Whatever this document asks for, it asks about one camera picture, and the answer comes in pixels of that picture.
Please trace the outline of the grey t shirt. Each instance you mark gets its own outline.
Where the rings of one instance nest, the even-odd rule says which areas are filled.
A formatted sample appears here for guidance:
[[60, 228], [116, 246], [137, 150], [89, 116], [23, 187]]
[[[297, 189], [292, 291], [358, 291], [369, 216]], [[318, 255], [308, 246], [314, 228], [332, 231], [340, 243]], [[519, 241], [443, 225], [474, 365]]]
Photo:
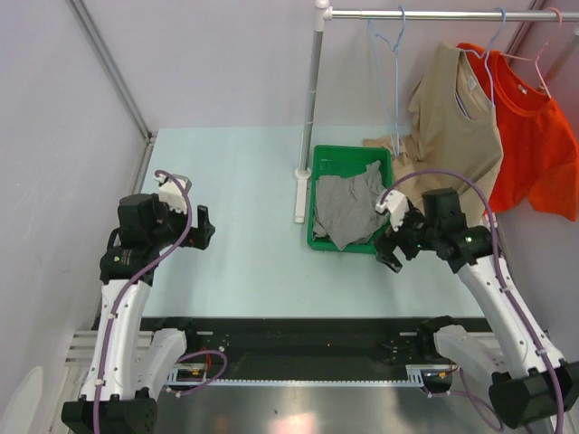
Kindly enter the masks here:
[[375, 211], [384, 191], [382, 164], [375, 160], [359, 175], [322, 175], [316, 181], [312, 239], [331, 241], [338, 250], [362, 245], [386, 225], [388, 218]]

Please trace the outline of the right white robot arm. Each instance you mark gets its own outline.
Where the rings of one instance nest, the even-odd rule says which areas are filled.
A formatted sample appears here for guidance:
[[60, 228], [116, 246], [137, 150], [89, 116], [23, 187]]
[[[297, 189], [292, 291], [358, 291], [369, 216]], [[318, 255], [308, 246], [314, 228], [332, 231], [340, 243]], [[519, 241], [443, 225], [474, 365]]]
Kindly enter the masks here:
[[376, 258], [398, 272], [401, 262], [432, 251], [470, 291], [498, 344], [492, 349], [448, 316], [424, 322], [417, 351], [428, 363], [442, 358], [456, 363], [488, 387], [491, 408], [500, 425], [528, 428], [555, 417], [564, 419], [578, 399], [578, 364], [566, 361], [539, 327], [498, 256], [492, 233], [470, 227], [456, 191], [424, 193], [417, 209], [402, 193], [390, 189], [375, 203], [390, 224], [375, 240]]

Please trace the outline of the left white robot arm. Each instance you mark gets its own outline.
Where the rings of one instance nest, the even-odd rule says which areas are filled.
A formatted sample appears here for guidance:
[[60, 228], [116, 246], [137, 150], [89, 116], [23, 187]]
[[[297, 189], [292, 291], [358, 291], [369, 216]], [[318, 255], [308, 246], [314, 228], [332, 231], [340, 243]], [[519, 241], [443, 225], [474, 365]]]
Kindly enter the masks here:
[[138, 354], [138, 338], [159, 262], [178, 247], [205, 250], [215, 233], [207, 207], [194, 212], [181, 199], [171, 207], [157, 193], [119, 202], [119, 225], [100, 259], [101, 310], [90, 369], [79, 397], [66, 401], [61, 419], [74, 433], [151, 433], [157, 400], [177, 362], [190, 361], [199, 338], [165, 328]]

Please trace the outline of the beige t shirt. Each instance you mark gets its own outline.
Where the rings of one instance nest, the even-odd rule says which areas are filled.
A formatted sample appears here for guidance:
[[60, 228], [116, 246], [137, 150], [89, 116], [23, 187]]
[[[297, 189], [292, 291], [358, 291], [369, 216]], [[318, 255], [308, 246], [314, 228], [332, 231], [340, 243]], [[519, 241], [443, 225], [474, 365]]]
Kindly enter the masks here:
[[392, 156], [393, 179], [422, 170], [445, 169], [470, 179], [490, 197], [503, 159], [496, 110], [479, 85], [467, 53], [442, 42], [413, 90], [411, 134], [367, 138], [365, 147]]

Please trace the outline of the orange t shirt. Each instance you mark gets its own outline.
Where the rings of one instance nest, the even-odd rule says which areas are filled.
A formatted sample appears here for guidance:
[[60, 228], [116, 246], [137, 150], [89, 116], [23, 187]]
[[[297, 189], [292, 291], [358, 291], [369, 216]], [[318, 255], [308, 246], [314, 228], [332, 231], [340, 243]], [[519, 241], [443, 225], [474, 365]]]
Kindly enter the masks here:
[[489, 198], [494, 212], [528, 200], [537, 212], [574, 222], [578, 216], [578, 141], [555, 99], [531, 89], [502, 54], [497, 92], [508, 112], [496, 111], [503, 160]]

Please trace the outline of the blue hanger with beige shirt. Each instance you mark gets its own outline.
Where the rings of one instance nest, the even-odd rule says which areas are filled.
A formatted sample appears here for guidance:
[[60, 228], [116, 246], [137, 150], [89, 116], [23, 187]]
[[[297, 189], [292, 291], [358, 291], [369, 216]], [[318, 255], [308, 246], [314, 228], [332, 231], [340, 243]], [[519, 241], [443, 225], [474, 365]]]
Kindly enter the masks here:
[[479, 88], [487, 95], [491, 107], [503, 115], [508, 112], [508, 105], [502, 99], [502, 95], [497, 92], [495, 79], [498, 69], [496, 63], [500, 52], [494, 50], [494, 44], [506, 26], [507, 14], [502, 6], [496, 7], [495, 10], [500, 13], [500, 25], [484, 48], [470, 42], [460, 42], [456, 47], [467, 57], [472, 73], [477, 78]]

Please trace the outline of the green plastic bin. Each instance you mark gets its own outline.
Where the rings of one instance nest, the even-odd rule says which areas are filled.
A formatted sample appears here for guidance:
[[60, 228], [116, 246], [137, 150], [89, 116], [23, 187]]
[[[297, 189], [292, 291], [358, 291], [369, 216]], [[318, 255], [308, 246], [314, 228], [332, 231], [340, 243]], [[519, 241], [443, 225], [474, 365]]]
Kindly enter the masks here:
[[374, 255], [374, 240], [388, 226], [375, 203], [392, 183], [390, 152], [383, 147], [319, 145], [312, 169], [310, 248]]

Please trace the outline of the metal clothes rack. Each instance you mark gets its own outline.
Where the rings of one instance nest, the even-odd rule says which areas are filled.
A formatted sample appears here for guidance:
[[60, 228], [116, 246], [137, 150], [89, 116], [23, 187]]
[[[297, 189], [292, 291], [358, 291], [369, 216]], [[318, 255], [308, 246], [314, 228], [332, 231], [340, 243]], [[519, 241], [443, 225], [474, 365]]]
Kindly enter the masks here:
[[299, 163], [295, 170], [297, 180], [294, 222], [302, 224], [306, 221], [306, 205], [308, 180], [311, 171], [308, 166], [311, 138], [314, 127], [314, 116], [318, 90], [319, 65], [322, 53], [325, 23], [332, 20], [400, 20], [407, 21], [472, 21], [472, 22], [507, 22], [536, 23], [536, 22], [571, 22], [578, 21], [577, 12], [556, 12], [548, 10], [525, 11], [420, 11], [420, 10], [341, 10], [335, 9], [329, 1], [315, 1], [313, 3], [313, 43], [308, 72], [308, 86], [306, 98], [305, 120], [300, 137]]

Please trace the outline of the aluminium frame rail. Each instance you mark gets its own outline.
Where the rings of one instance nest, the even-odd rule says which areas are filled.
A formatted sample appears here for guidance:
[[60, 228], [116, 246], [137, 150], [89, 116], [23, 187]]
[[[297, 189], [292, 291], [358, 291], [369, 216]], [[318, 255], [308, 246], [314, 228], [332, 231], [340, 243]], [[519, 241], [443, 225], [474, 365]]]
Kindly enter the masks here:
[[[97, 331], [77, 331], [72, 340], [65, 359], [65, 366], [90, 366], [94, 354]], [[153, 333], [142, 331], [138, 335], [136, 360], [138, 361], [150, 347]]]

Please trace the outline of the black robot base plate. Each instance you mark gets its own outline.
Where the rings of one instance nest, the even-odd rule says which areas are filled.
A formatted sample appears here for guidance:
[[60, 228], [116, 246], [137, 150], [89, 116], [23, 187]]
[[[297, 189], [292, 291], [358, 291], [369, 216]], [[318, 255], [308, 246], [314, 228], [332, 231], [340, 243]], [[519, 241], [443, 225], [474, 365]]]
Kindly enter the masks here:
[[145, 317], [138, 330], [177, 328], [189, 353], [224, 349], [223, 379], [265, 382], [403, 380], [409, 365], [442, 364], [417, 337], [425, 317], [362, 319]]

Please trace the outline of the aluminium corner post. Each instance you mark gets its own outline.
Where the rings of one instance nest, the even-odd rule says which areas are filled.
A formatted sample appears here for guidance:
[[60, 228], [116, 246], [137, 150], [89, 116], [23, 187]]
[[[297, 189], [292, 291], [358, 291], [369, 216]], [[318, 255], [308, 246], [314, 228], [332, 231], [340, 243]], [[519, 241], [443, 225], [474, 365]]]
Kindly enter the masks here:
[[155, 134], [147, 126], [129, 86], [85, 2], [81, 0], [67, 0], [66, 4], [71, 9], [72, 15], [84, 33], [95, 57], [100, 63], [106, 76], [109, 78], [112, 88], [117, 93], [121, 105], [128, 113], [129, 119], [137, 129], [144, 144], [143, 150], [141, 151], [141, 157], [138, 160], [138, 170], [132, 184], [132, 192], [139, 193], [146, 179], [146, 173], [155, 142]]

